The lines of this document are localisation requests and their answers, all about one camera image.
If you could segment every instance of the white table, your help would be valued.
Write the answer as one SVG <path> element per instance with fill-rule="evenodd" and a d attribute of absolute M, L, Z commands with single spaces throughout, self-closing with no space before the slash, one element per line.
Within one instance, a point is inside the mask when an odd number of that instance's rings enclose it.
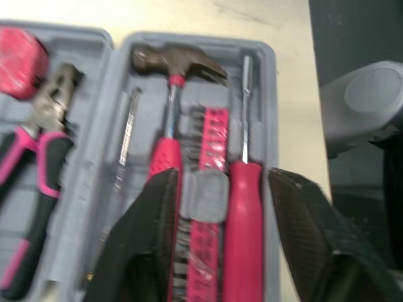
<path fill-rule="evenodd" d="M 329 196 L 308 0 L 10 0 L 0 19 L 101 27 L 116 45 L 144 30 L 266 42 L 277 56 L 280 167 L 319 183 Z M 56 302 L 54 290 L 44 301 Z M 295 301 L 282 259 L 281 302 Z"/>

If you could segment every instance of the pink tape measure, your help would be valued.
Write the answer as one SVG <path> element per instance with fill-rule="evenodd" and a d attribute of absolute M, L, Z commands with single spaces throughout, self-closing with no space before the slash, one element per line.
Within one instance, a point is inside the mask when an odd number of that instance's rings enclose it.
<path fill-rule="evenodd" d="M 225 172 L 229 113 L 207 108 L 201 141 L 200 169 Z M 191 221 L 186 300 L 216 302 L 219 273 L 220 226 Z"/>
<path fill-rule="evenodd" d="M 45 77 L 49 59 L 42 44 L 27 31 L 0 27 L 0 92 L 29 99 Z"/>

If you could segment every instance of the hammer head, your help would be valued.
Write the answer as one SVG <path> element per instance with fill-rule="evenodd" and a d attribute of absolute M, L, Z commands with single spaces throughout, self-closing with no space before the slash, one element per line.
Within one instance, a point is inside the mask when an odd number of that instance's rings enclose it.
<path fill-rule="evenodd" d="M 186 47 L 170 47 L 158 51 L 149 46 L 137 46 L 132 50 L 132 64 L 140 73 L 161 72 L 169 76 L 187 77 L 190 72 L 195 72 L 198 76 L 217 81 L 227 77 L 225 70 L 205 53 Z"/>

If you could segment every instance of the pliers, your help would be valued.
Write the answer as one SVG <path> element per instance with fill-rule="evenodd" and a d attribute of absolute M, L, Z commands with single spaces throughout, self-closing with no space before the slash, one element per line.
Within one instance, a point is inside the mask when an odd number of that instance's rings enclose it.
<path fill-rule="evenodd" d="M 7 299 L 24 297 L 35 275 L 48 221 L 60 196 L 60 173 L 73 146 L 64 131 L 65 116 L 82 76 L 72 64 L 62 64 L 38 91 L 30 117 L 13 133 L 6 134 L 0 145 L 0 198 L 34 154 L 38 165 L 35 214 L 0 280 L 1 296 Z"/>

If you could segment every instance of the hammer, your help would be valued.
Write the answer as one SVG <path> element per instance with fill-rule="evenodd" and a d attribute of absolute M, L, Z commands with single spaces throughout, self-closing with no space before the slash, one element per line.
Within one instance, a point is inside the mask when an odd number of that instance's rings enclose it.
<path fill-rule="evenodd" d="M 134 69 L 139 73 L 160 72 L 168 76 L 169 94 L 165 112 L 164 134 L 158 141 L 154 155 L 152 156 L 148 179 L 170 168 L 178 170 L 176 226 L 181 194 L 182 159 L 181 146 L 179 141 L 175 139 L 175 130 L 178 124 L 179 101 L 185 79 L 191 74 L 196 74 L 217 81 L 224 81 L 227 73 L 202 51 L 186 47 L 170 47 L 164 51 L 158 51 L 148 46 L 134 47 L 132 50 L 132 64 Z M 172 273 L 173 270 L 171 268 L 168 302 L 172 300 Z"/>

